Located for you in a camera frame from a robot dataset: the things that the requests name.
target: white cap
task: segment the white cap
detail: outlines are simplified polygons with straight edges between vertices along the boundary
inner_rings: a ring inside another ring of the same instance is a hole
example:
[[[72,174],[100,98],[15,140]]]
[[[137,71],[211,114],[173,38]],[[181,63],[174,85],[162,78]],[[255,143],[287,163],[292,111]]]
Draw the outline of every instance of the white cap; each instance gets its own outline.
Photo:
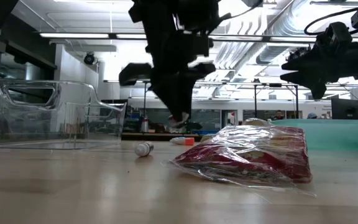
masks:
[[[144,144],[144,143],[137,145],[136,148],[135,148],[135,153],[138,156],[147,156],[147,155],[149,155],[149,153],[150,153],[149,145]]]

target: monitor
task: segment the monitor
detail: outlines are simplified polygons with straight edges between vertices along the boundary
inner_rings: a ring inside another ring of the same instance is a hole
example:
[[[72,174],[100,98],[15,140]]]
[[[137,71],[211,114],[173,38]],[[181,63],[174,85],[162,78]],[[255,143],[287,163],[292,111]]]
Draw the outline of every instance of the monitor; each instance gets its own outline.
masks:
[[[358,100],[331,99],[333,119],[358,119]]]

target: red package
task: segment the red package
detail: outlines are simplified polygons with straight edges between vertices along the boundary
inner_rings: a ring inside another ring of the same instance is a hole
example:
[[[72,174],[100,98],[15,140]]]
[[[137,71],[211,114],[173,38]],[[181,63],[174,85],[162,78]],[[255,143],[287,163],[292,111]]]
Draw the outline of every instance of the red package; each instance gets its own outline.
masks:
[[[210,180],[247,186],[294,187],[312,180],[300,128],[228,126],[171,162]]]

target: table surface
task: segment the table surface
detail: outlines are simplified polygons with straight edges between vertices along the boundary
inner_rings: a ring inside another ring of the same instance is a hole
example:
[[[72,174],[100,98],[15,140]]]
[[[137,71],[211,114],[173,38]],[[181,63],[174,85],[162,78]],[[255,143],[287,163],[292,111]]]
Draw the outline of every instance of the table surface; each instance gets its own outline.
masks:
[[[161,165],[188,147],[0,150],[0,223],[358,223],[358,151],[310,151],[317,197],[251,190]]]

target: plastic storage container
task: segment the plastic storage container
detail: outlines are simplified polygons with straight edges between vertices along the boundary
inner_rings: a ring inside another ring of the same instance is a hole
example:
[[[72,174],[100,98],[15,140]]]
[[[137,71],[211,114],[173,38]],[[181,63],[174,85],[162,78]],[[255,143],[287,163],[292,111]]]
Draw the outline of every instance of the plastic storage container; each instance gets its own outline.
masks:
[[[271,123],[302,128],[309,150],[358,150],[358,120],[285,119]]]
[[[101,103],[93,86],[85,83],[0,80],[0,148],[117,144],[125,108],[126,104]]]

